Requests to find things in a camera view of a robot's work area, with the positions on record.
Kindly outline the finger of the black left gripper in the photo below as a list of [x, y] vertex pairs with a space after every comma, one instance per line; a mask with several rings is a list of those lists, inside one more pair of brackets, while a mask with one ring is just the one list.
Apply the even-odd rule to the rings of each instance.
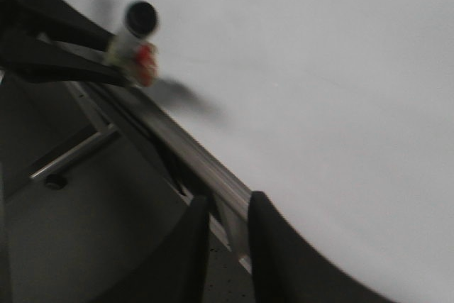
[[113, 34], [65, 0], [14, 0], [27, 21], [52, 39], [105, 51]]
[[1, 66], [32, 83], [77, 81], [129, 85], [117, 69], [15, 30], [7, 30], [1, 36]]

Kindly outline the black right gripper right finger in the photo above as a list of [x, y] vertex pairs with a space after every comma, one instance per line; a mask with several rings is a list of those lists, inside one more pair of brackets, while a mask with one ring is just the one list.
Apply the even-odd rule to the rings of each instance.
[[307, 243], [264, 192], [248, 206], [256, 302], [388, 302], [338, 269]]

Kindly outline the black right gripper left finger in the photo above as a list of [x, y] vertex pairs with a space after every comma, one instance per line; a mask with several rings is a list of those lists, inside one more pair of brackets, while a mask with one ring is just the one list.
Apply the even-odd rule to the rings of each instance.
[[191, 200], [162, 243], [93, 302], [201, 302], [209, 259], [209, 205]]

